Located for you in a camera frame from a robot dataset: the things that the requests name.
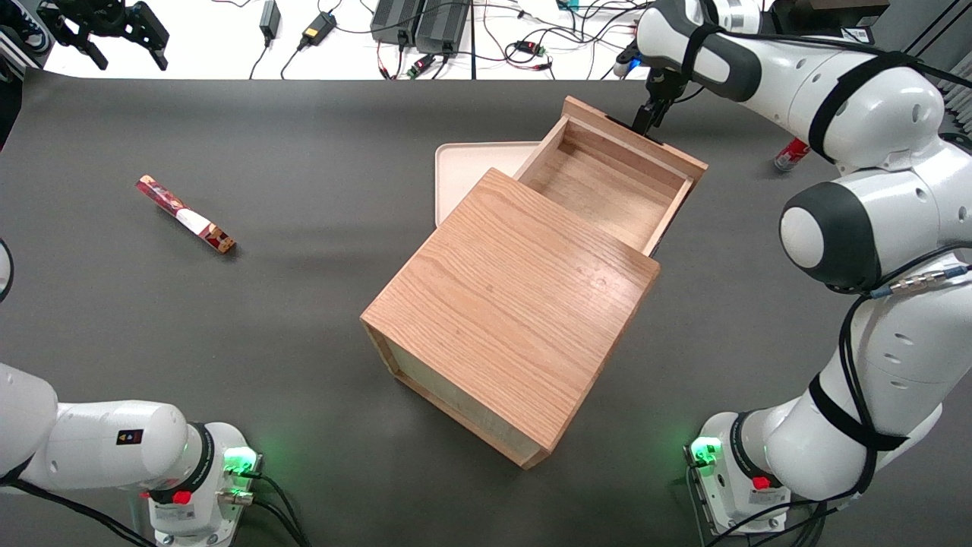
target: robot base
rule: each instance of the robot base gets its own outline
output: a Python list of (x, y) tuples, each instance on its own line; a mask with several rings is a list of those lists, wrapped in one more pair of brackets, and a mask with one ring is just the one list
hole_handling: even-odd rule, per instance
[[(757, 490), (752, 479), (740, 469), (729, 444), (729, 432), (736, 416), (735, 413), (717, 414), (702, 426), (700, 440), (712, 439), (717, 446), (712, 462), (695, 466), (692, 454), (688, 454), (699, 487), (692, 490), (701, 498), (712, 535), (722, 534), (747, 517), (790, 499), (787, 488)], [(739, 527), (732, 534), (773, 533), (785, 529), (785, 525), (786, 510), (781, 509)]]
[(230, 473), (232, 452), (252, 455), (250, 470), (259, 471), (260, 456), (249, 449), (238, 429), (228, 423), (207, 423), (213, 437), (213, 464), (202, 485), (185, 505), (150, 500), (156, 545), (163, 547), (228, 547), (235, 535), (243, 505), (220, 500), (220, 492), (250, 492), (252, 479)]

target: red can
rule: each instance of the red can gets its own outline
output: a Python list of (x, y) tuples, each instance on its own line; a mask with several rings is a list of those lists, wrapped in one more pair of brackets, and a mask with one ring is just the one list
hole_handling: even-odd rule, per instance
[(802, 140), (795, 138), (786, 145), (786, 148), (780, 150), (777, 157), (773, 160), (773, 165), (777, 167), (780, 171), (787, 172), (793, 170), (800, 160), (803, 160), (808, 154), (810, 154), (810, 145)]

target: red button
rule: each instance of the red button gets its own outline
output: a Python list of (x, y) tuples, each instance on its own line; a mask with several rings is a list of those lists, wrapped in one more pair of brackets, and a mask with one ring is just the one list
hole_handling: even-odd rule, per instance
[(192, 499), (192, 492), (180, 490), (172, 494), (172, 503), (176, 503), (178, 505), (186, 505), (189, 503), (190, 499)]

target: power adapter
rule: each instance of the power adapter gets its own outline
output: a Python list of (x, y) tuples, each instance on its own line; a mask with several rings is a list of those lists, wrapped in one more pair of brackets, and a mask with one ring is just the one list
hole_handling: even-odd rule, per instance
[(269, 46), (270, 42), (277, 38), (279, 28), (280, 10), (277, 8), (277, 0), (266, 0), (263, 2), (263, 14), (260, 16), (260, 32), (263, 33), (265, 46)]
[(304, 29), (300, 36), (300, 45), (297, 48), (302, 50), (308, 46), (320, 45), (336, 27), (337, 19), (333, 15), (320, 13)]

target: wooden drawer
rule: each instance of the wooden drawer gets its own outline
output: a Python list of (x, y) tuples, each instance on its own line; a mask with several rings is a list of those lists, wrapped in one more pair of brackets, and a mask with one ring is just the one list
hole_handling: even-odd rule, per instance
[(524, 468), (560, 441), (707, 168), (571, 97), (563, 114), (517, 180), (487, 172), (362, 315), (396, 378)]

